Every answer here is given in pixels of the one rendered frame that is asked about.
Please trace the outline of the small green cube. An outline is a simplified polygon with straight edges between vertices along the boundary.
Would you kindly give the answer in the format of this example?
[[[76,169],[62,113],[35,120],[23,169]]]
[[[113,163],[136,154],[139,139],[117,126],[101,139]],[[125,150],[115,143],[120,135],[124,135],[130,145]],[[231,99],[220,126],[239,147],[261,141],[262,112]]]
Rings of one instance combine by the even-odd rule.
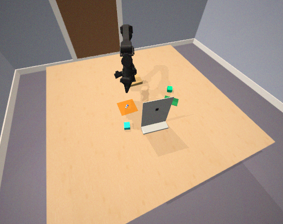
[[[173,86],[168,86],[167,87],[167,92],[172,92],[172,90],[173,90]]]

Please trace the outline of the orange flat square patch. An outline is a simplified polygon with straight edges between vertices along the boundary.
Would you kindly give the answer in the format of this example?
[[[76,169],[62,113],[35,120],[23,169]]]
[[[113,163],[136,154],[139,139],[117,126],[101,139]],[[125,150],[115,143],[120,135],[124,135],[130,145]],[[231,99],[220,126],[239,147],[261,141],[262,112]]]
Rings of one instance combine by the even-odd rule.
[[[138,111],[138,109],[135,106],[135,104],[134,104],[132,99],[127,100],[127,101],[123,101],[123,102],[119,102],[119,103],[117,103],[117,105],[119,107],[119,110],[120,110],[122,116],[126,115],[126,114],[129,114],[129,113],[133,113],[133,112]],[[125,108],[126,105],[128,105],[127,108]]]

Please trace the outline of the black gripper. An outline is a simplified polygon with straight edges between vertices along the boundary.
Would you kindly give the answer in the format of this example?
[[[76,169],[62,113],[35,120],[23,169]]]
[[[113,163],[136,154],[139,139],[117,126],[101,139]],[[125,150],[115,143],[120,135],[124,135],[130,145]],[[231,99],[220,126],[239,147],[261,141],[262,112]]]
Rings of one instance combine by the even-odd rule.
[[[125,87],[125,92],[128,93],[130,86],[132,84],[131,80],[134,80],[132,76],[132,67],[123,67],[124,76],[120,78],[120,83],[122,83]]]

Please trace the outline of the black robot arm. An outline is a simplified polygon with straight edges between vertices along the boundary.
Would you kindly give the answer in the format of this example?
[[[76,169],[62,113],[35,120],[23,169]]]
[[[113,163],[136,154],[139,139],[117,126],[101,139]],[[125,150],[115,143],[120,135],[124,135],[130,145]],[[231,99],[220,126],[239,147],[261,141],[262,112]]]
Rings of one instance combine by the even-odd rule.
[[[130,41],[133,33],[132,26],[129,24],[123,24],[120,26],[120,31],[123,36],[123,41],[120,46],[120,57],[123,57],[121,63],[123,67],[132,67],[132,76],[134,77],[134,80],[131,81],[136,82],[135,75],[137,74],[137,69],[132,63],[132,56],[135,54],[135,51],[134,46],[131,45]],[[114,76],[116,79],[124,76],[124,71],[116,71]]]

